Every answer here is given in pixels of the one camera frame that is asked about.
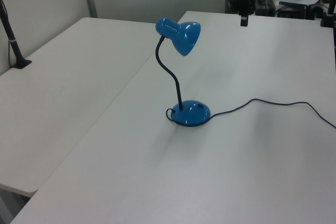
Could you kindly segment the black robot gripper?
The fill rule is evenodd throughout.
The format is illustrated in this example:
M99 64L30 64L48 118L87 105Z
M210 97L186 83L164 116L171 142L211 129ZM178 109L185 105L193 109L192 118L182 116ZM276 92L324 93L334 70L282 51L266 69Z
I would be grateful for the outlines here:
M241 16L240 25L242 27L248 26L249 15L254 14L255 0L240 0L239 3L239 16Z

